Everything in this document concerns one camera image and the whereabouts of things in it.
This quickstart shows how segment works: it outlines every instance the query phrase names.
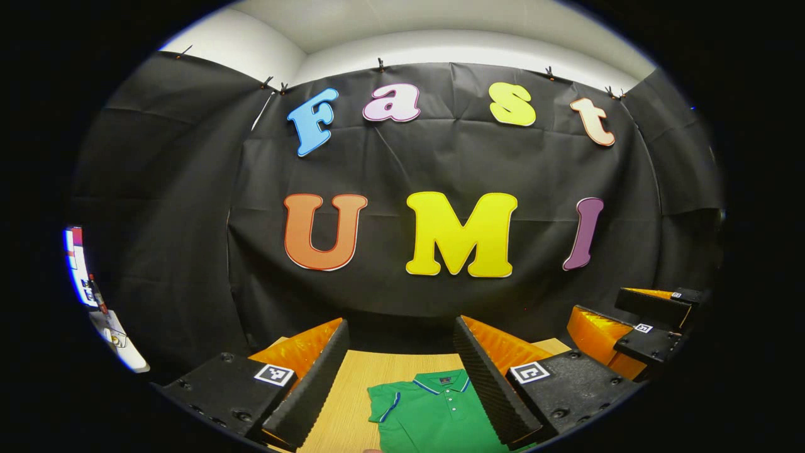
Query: polo shirt collar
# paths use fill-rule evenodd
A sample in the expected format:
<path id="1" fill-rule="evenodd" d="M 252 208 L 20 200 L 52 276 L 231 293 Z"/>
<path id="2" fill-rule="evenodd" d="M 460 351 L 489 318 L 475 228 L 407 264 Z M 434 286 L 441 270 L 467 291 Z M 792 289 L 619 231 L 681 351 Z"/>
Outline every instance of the polo shirt collar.
<path id="1" fill-rule="evenodd" d="M 442 385 L 439 382 L 439 378 L 445 376 L 452 377 L 452 380 L 450 384 Z M 438 395 L 445 389 L 464 392 L 469 387 L 469 376 L 467 376 L 467 372 L 464 369 L 448 372 L 429 372 L 416 375 L 413 382 L 423 390 Z"/>

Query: shirt sleeve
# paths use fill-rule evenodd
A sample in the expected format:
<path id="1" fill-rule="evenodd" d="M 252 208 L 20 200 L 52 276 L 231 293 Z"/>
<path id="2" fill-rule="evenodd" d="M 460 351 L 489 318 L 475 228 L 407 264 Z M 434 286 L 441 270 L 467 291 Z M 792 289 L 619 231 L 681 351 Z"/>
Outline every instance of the shirt sleeve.
<path id="1" fill-rule="evenodd" d="M 370 422 L 383 423 L 400 401 L 400 392 L 387 385 L 369 387 L 369 399 L 372 400 Z"/>

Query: monitor screen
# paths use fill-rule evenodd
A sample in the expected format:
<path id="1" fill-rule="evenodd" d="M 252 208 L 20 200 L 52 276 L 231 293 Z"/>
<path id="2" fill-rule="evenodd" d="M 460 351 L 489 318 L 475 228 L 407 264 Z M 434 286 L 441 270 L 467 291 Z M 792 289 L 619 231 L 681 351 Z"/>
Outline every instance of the monitor screen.
<path id="1" fill-rule="evenodd" d="M 67 251 L 67 263 L 72 283 L 76 287 L 78 299 L 91 307 L 98 307 L 89 287 L 89 272 L 84 261 L 84 236 L 80 226 L 71 226 L 64 230 L 64 248 Z"/>

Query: wooden table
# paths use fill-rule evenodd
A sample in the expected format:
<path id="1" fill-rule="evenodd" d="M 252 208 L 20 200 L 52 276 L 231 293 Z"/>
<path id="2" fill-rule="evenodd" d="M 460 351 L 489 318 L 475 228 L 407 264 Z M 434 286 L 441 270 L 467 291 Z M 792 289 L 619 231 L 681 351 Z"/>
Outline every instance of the wooden table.
<path id="1" fill-rule="evenodd" d="M 275 344 L 285 339 L 282 337 Z M 557 339 L 534 344 L 554 354 L 570 350 Z M 442 372 L 463 367 L 458 354 L 404 355 L 347 351 L 321 414 L 297 453 L 362 453 L 368 448 L 379 449 L 378 425 L 369 422 L 371 408 L 367 388 L 413 380 L 418 373 Z"/>

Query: blue letter f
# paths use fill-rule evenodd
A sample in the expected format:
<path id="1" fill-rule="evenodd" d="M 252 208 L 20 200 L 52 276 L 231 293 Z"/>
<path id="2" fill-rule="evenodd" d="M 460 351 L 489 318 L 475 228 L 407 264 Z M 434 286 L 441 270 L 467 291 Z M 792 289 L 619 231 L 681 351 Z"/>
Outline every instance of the blue letter f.
<path id="1" fill-rule="evenodd" d="M 294 122 L 296 133 L 299 134 L 299 149 L 296 150 L 299 157 L 306 156 L 330 139 L 330 131 L 322 131 L 319 128 L 319 121 L 324 124 L 332 123 L 335 115 L 332 107 L 325 101 L 332 101 L 336 98 L 338 98 L 338 92 L 327 88 L 288 114 L 288 121 Z M 314 112 L 313 107 L 318 104 L 321 105 Z"/>

